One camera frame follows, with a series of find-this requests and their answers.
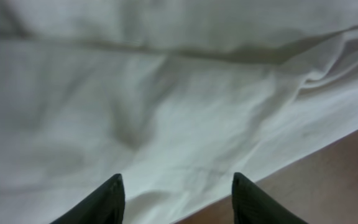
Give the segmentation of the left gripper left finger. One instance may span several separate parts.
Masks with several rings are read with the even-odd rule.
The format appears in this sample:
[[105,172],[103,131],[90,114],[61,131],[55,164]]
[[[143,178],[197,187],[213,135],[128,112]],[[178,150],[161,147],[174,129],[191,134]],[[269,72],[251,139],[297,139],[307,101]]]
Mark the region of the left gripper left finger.
[[125,204],[122,175],[114,174],[51,224],[122,224]]

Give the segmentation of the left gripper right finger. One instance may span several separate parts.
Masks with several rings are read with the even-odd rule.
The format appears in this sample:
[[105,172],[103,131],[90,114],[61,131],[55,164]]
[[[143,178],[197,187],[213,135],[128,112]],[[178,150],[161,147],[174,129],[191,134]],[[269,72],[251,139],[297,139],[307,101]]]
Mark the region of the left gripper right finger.
[[240,172],[233,175],[231,198],[235,224],[307,224]]

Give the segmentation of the white t-shirt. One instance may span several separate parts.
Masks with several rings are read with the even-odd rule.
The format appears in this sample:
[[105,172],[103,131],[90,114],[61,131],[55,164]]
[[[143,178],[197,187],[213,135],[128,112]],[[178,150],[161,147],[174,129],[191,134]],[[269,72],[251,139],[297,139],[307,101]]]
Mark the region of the white t-shirt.
[[358,1],[0,1],[0,223],[114,174],[170,223],[358,129]]

